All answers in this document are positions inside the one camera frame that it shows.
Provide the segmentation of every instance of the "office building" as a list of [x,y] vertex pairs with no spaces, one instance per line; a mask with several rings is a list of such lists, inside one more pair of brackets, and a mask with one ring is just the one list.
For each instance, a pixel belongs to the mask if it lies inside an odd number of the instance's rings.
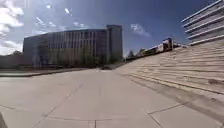
[[52,32],[24,39],[27,65],[102,65],[122,59],[122,27]]
[[185,18],[182,23],[191,45],[224,39],[224,1],[218,0]]

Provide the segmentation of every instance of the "tree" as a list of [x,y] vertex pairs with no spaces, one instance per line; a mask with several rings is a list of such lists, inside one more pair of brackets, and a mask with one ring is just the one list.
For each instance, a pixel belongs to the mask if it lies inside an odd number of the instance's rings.
[[134,57],[135,57],[134,52],[132,50],[129,51],[128,58],[134,58]]
[[137,56],[144,56],[145,49],[140,49],[139,52],[136,54]]

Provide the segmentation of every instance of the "staircase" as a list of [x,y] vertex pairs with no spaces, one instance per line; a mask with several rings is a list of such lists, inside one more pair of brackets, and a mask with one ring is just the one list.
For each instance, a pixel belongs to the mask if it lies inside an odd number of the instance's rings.
[[142,58],[117,71],[224,101],[224,41]]

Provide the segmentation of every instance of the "white building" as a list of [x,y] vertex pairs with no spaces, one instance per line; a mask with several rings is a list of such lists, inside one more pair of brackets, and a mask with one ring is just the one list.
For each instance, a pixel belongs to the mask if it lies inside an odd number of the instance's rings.
[[223,39],[224,1],[212,3],[185,18],[182,23],[191,45]]

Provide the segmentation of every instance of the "sky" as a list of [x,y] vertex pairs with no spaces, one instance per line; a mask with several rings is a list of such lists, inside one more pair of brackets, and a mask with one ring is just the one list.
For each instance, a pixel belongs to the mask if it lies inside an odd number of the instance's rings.
[[123,27],[123,50],[173,38],[187,44],[181,20],[215,0],[0,0],[0,55],[22,51],[24,37],[47,32]]

